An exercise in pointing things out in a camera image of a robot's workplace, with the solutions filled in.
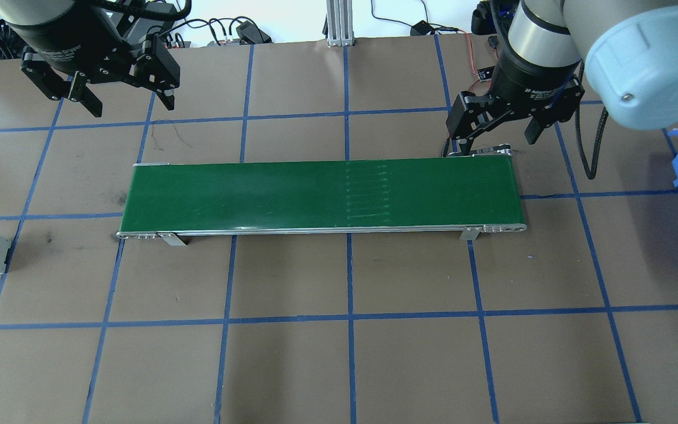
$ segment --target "white wall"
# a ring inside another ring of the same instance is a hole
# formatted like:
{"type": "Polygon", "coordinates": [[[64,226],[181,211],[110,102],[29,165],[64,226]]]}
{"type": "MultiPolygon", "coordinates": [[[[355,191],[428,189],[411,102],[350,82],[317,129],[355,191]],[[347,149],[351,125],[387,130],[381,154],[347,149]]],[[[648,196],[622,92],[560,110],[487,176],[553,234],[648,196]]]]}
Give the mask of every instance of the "white wall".
{"type": "MultiPolygon", "coordinates": [[[[377,16],[416,24],[425,19],[420,0],[374,0],[377,16]]],[[[431,22],[458,27],[469,31],[470,19],[478,0],[427,0],[431,22]]],[[[323,38],[326,16],[325,0],[193,0],[188,19],[212,17],[252,18],[261,29],[271,35],[274,42],[315,41],[323,38]]],[[[409,27],[393,22],[378,21],[371,16],[370,0],[353,0],[353,26],[355,37],[390,37],[409,35],[409,27]]],[[[194,47],[212,41],[210,31],[204,28],[183,27],[180,34],[194,47]]]]}

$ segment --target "electrical wire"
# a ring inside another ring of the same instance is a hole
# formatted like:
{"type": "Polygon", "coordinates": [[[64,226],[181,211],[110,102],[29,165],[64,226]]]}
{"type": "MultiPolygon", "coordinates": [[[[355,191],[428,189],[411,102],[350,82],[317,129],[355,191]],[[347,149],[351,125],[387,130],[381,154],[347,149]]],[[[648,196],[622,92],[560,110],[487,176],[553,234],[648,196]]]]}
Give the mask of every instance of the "electrical wire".
{"type": "Polygon", "coordinates": [[[178,48],[186,48],[185,38],[183,38],[179,32],[174,35],[174,41],[177,43],[178,48]]]}
{"type": "MultiPolygon", "coordinates": [[[[170,32],[174,31],[175,29],[180,29],[181,27],[184,27],[185,25],[187,25],[187,26],[189,26],[193,29],[208,27],[209,30],[211,31],[211,35],[213,36],[213,41],[216,42],[216,45],[219,45],[219,46],[221,45],[221,41],[219,41],[218,37],[216,36],[216,31],[213,29],[213,25],[211,25],[211,21],[206,21],[205,19],[189,19],[189,21],[182,22],[181,24],[178,24],[177,26],[173,26],[171,29],[168,29],[164,32],[156,32],[155,34],[157,34],[159,37],[164,37],[166,35],[169,35],[170,32]],[[192,25],[190,25],[192,22],[202,22],[204,25],[192,26],[192,25]]],[[[154,29],[154,28],[164,29],[160,25],[154,25],[154,26],[151,26],[150,28],[148,28],[148,32],[146,32],[146,33],[147,34],[151,33],[151,30],[154,29]]]]}
{"type": "Polygon", "coordinates": [[[121,5],[115,2],[108,2],[107,0],[73,0],[73,2],[97,6],[107,11],[128,14],[143,19],[150,19],[151,21],[179,21],[180,19],[188,17],[193,7],[193,0],[185,0],[185,7],[181,8],[181,10],[171,13],[162,13],[139,9],[128,5],[121,5]]]}
{"type": "Polygon", "coordinates": [[[406,26],[412,28],[412,26],[411,26],[410,24],[408,24],[407,22],[398,21],[397,19],[390,19],[390,18],[388,18],[388,17],[379,17],[379,16],[376,16],[375,3],[373,2],[373,0],[371,0],[371,16],[373,16],[374,18],[378,19],[379,21],[396,22],[396,24],[403,24],[403,25],[406,25],[406,26]]]}
{"type": "Polygon", "coordinates": [[[430,19],[428,19],[428,5],[426,5],[426,0],[420,0],[420,3],[423,3],[423,10],[426,11],[426,22],[428,22],[430,19]]]}
{"type": "Polygon", "coordinates": [[[473,70],[473,75],[478,75],[478,71],[476,70],[476,60],[474,59],[473,39],[470,38],[468,32],[462,29],[460,29],[459,32],[463,33],[467,37],[467,43],[470,46],[470,69],[473,70]]]}
{"type": "MultiPolygon", "coordinates": [[[[584,61],[579,65],[579,76],[578,80],[582,84],[582,78],[584,77],[584,61]]],[[[575,112],[575,132],[577,135],[577,150],[579,150],[579,158],[582,161],[582,167],[584,167],[584,174],[587,176],[588,180],[594,180],[595,175],[598,172],[598,159],[600,158],[600,143],[603,140],[603,131],[606,129],[606,121],[609,118],[609,111],[606,107],[603,107],[603,112],[600,113],[600,119],[598,120],[598,128],[595,131],[595,143],[593,145],[593,156],[591,159],[591,164],[587,164],[587,156],[584,153],[584,147],[582,145],[582,132],[580,131],[579,124],[579,110],[577,108],[575,112]]]]}

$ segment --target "green conveyor belt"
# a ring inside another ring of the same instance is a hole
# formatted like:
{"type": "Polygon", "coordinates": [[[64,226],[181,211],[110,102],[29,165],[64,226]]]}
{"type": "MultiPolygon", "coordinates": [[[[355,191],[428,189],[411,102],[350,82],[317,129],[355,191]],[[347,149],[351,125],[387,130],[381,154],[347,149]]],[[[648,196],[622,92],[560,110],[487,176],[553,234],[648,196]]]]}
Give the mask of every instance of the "green conveyor belt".
{"type": "Polygon", "coordinates": [[[118,235],[471,226],[524,229],[510,156],[137,166],[118,235]]]}

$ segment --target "black cable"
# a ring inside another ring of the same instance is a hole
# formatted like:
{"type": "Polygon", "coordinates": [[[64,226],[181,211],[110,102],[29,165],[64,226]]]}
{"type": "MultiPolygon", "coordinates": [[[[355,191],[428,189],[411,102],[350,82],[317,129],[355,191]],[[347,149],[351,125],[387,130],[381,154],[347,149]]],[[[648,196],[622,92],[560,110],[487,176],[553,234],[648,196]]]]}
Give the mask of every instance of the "black cable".
{"type": "Polygon", "coordinates": [[[179,48],[186,48],[187,46],[185,45],[185,38],[182,37],[182,35],[177,32],[177,34],[174,35],[174,41],[177,43],[177,46],[179,48]]]}
{"type": "MultiPolygon", "coordinates": [[[[584,61],[579,65],[579,82],[582,84],[582,78],[584,77],[584,61]]],[[[595,131],[595,143],[593,145],[593,158],[591,159],[591,164],[587,165],[587,156],[584,153],[584,147],[582,147],[582,132],[579,124],[579,110],[580,107],[577,107],[575,112],[575,132],[577,135],[577,150],[579,150],[579,158],[582,161],[582,167],[584,167],[584,174],[587,176],[588,180],[594,180],[595,175],[598,172],[598,159],[600,158],[600,143],[603,140],[603,131],[606,129],[606,121],[609,118],[609,111],[606,110],[606,107],[603,107],[603,112],[600,113],[600,119],[598,120],[598,128],[595,131]]]]}
{"type": "Polygon", "coordinates": [[[128,14],[143,19],[150,19],[151,21],[179,21],[188,17],[193,7],[193,0],[185,0],[185,7],[181,8],[180,11],[162,13],[120,5],[119,3],[108,2],[107,0],[73,0],[73,2],[85,3],[86,5],[97,6],[107,11],[128,14]]]}
{"type": "MultiPolygon", "coordinates": [[[[156,33],[158,34],[159,37],[164,37],[165,35],[169,35],[170,32],[174,31],[175,29],[180,29],[181,27],[184,27],[185,25],[191,27],[192,29],[199,29],[199,28],[202,28],[202,27],[208,27],[208,29],[211,31],[213,41],[216,41],[216,45],[221,45],[221,41],[218,40],[218,37],[216,36],[216,32],[213,29],[213,25],[211,25],[210,21],[206,21],[205,19],[190,19],[190,21],[182,22],[181,24],[178,24],[177,26],[173,26],[172,28],[170,28],[170,29],[168,29],[164,32],[156,32],[156,33]],[[192,22],[202,22],[204,25],[192,26],[192,25],[190,25],[192,22]]],[[[162,29],[161,26],[154,25],[154,26],[151,26],[150,28],[148,28],[147,33],[150,33],[151,30],[154,29],[154,28],[162,29]]]]}
{"type": "Polygon", "coordinates": [[[423,9],[426,11],[426,22],[428,22],[428,5],[426,5],[426,0],[420,0],[420,3],[423,3],[423,9]]]}
{"type": "Polygon", "coordinates": [[[223,34],[224,38],[227,37],[227,30],[224,29],[224,24],[221,22],[221,19],[212,17],[211,19],[208,19],[209,24],[211,22],[218,22],[218,24],[221,26],[221,34],[223,34]]]}
{"type": "Polygon", "coordinates": [[[375,3],[373,2],[373,0],[371,0],[371,16],[378,19],[379,21],[397,22],[398,24],[403,24],[403,25],[406,25],[406,26],[412,28],[412,26],[410,24],[408,24],[407,22],[398,21],[397,19],[388,19],[387,17],[376,16],[375,3]]]}

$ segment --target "dark stain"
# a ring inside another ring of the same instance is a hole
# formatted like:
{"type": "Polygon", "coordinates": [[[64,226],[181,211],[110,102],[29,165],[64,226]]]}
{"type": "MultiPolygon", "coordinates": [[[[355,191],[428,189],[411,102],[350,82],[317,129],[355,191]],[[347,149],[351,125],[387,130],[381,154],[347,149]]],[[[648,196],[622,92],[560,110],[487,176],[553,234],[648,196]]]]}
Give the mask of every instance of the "dark stain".
{"type": "Polygon", "coordinates": [[[124,204],[127,203],[127,191],[122,191],[119,193],[119,195],[115,198],[115,202],[117,206],[124,206],[124,204]]]}

